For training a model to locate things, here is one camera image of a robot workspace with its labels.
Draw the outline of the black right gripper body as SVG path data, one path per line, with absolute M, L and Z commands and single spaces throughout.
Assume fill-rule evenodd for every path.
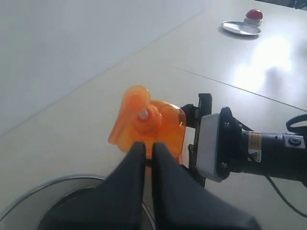
M 195 129 L 194 142 L 188 145 L 189 163 L 186 171 L 202 187 L 206 178 L 215 179 L 215 116 L 212 115 L 212 95 L 200 93 L 197 106 L 187 104 L 181 109 L 187 127 Z

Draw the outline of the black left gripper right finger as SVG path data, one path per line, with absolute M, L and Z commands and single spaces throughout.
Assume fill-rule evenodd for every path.
M 199 185 L 173 158 L 164 143 L 152 153 L 152 195 L 158 230 L 259 230 L 249 213 Z

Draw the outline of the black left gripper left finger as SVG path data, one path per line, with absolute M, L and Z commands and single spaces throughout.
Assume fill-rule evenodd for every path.
M 118 167 L 97 187 L 92 229 L 140 229 L 145 152 L 145 145 L 135 142 Z

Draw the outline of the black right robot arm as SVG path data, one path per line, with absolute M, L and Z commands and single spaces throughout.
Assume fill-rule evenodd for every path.
M 188 147 L 189 174 L 200 184 L 221 182 L 230 173 L 249 173 L 307 182 L 306 115 L 286 122 L 287 133 L 253 131 L 237 120 L 229 107 L 212 113 L 209 93 L 199 94 L 197 106 L 182 107 L 187 126 L 195 130 Z

